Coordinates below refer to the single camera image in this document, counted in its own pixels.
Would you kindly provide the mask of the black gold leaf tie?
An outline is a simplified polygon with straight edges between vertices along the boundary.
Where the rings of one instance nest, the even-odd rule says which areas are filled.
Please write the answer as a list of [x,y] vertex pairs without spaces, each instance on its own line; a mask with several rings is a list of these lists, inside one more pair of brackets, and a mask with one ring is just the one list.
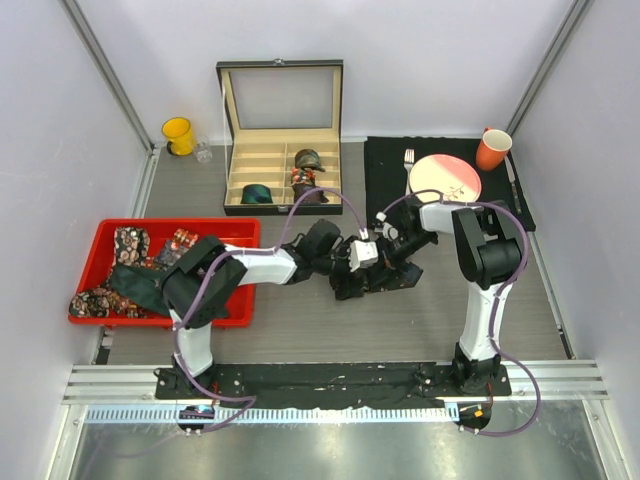
[[329,283],[335,299],[344,301],[367,294],[413,288],[422,274],[422,268],[405,262],[399,268],[381,265],[347,274],[332,275],[329,277]]

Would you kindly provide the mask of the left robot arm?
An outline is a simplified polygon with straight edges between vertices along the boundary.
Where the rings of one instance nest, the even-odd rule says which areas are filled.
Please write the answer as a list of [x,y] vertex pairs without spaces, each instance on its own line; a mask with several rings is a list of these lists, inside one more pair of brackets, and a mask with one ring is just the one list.
[[227,314],[227,302],[238,288],[293,285],[318,274],[329,278],[338,297],[351,282],[360,293],[361,275],[378,259],[378,248],[367,231],[344,238],[337,225],[327,220],[271,248],[241,248],[214,235],[197,242],[160,282],[175,332],[179,388],[193,399],[211,391],[211,323]]

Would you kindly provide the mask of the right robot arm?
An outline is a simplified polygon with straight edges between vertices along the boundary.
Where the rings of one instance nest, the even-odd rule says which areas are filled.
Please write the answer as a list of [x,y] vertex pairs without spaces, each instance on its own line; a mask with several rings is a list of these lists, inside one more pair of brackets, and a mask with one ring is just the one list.
[[388,245],[415,251],[419,239],[450,234],[468,285],[463,332],[455,345],[451,380],[457,391],[484,391],[499,376],[500,328],[506,299],[526,267],[526,231],[500,203],[438,200],[418,205],[407,195],[375,216],[374,228]]

